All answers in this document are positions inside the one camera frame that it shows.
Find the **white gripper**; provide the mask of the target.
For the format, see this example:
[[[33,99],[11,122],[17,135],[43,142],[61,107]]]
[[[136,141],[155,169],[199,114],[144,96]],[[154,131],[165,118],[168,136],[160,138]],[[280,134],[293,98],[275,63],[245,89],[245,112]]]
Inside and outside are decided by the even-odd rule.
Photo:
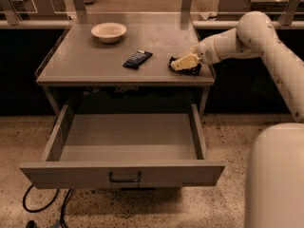
[[[216,37],[210,36],[201,40],[194,48],[189,48],[177,56],[170,66],[174,71],[196,67],[199,62],[205,65],[218,63],[220,58],[216,51]]]

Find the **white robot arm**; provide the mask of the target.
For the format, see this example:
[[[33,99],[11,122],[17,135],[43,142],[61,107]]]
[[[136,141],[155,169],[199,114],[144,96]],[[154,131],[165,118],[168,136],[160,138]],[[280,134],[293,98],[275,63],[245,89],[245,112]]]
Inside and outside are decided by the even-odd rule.
[[[271,19],[260,11],[248,12],[234,28],[172,57],[169,67],[196,75],[200,65],[256,57],[294,121],[265,129],[249,151],[244,228],[304,228],[304,62],[281,42]]]

